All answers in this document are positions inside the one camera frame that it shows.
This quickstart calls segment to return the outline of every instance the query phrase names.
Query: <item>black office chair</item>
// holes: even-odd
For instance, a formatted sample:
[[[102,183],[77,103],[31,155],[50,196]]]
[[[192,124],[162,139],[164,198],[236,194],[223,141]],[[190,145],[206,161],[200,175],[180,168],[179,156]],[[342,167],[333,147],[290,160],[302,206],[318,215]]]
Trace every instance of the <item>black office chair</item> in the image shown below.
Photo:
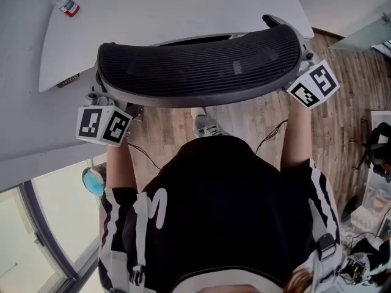
[[[384,177],[388,183],[391,183],[391,174],[382,168],[382,164],[391,164],[391,126],[387,123],[381,123],[377,128],[371,131],[366,119],[362,118],[361,122],[365,123],[366,126],[367,141],[361,143],[365,148],[365,152],[358,165],[353,166],[353,169],[360,169],[364,162],[367,167],[370,168],[372,163],[373,171]],[[388,142],[379,143],[380,135],[389,137]],[[359,143],[355,139],[350,139],[350,142]]]
[[[270,27],[240,38],[173,46],[103,43],[98,83],[115,98],[141,106],[203,107],[265,95],[313,64],[298,31],[271,15]]]

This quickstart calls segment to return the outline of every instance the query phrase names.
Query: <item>forearm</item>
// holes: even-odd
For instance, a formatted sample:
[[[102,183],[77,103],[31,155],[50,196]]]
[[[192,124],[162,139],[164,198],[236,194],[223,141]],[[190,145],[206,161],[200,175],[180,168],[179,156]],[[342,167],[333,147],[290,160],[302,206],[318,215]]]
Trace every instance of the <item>forearm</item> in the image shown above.
[[[137,190],[132,158],[126,139],[119,147],[108,146],[107,159],[107,187],[131,187]]]
[[[281,169],[298,166],[311,157],[311,111],[292,99],[283,140]]]

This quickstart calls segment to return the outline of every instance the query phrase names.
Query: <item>blue object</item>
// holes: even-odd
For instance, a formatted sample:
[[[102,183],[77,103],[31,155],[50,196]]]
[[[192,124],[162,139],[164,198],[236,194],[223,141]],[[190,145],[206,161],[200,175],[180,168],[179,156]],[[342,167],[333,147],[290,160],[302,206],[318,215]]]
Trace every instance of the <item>blue object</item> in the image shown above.
[[[104,181],[102,176],[95,170],[88,170],[83,177],[87,190],[94,195],[101,196],[104,191]]]

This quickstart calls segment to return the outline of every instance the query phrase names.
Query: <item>wooden floor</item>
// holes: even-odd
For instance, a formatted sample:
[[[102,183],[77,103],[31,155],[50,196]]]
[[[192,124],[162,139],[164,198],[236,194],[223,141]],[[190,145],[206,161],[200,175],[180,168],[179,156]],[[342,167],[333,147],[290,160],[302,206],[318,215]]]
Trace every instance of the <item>wooden floor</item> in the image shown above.
[[[312,111],[313,158],[332,184],[338,211],[355,194],[364,193],[368,170],[356,172],[352,166],[363,151],[350,138],[363,139],[362,117],[370,110],[391,109],[391,72],[385,58],[375,50],[363,53],[330,50],[336,40],[315,35],[312,48],[326,59],[338,78],[341,89],[326,103]],[[290,98],[284,92],[245,102],[208,107],[210,116],[230,134],[245,140],[251,148],[257,145],[288,118]],[[142,147],[163,166],[179,148],[194,138],[189,109],[145,108],[144,122],[132,122],[129,141]],[[285,125],[278,135],[265,142],[258,155],[279,168]],[[156,176],[158,170],[135,150],[131,150],[139,190]]]

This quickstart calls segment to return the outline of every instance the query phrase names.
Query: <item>brown hair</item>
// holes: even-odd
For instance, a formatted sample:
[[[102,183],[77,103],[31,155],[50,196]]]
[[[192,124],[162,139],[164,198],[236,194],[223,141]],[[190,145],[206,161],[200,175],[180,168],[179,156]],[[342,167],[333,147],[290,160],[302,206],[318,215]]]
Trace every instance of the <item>brown hair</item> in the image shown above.
[[[297,270],[287,279],[283,287],[283,293],[304,293],[311,283],[312,273],[306,269]]]

